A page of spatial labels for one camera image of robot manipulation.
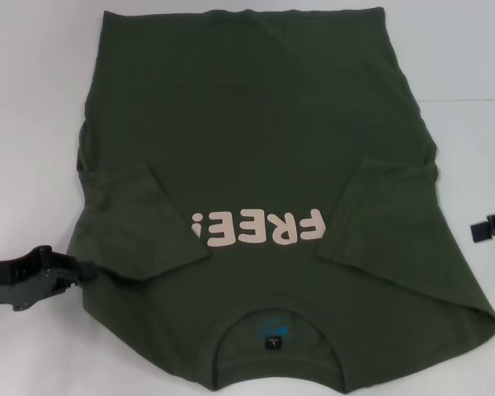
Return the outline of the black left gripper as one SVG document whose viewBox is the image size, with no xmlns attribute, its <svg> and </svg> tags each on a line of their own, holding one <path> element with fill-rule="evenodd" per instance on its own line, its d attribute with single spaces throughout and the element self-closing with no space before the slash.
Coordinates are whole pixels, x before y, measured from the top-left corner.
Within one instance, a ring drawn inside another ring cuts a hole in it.
<svg viewBox="0 0 495 396">
<path fill-rule="evenodd" d="M 52 247 L 39 246 L 22 257 L 0 261 L 0 304 L 23 311 L 72 285 L 97 277 L 93 263 L 80 262 L 75 257 L 51 257 L 52 253 Z"/>
</svg>

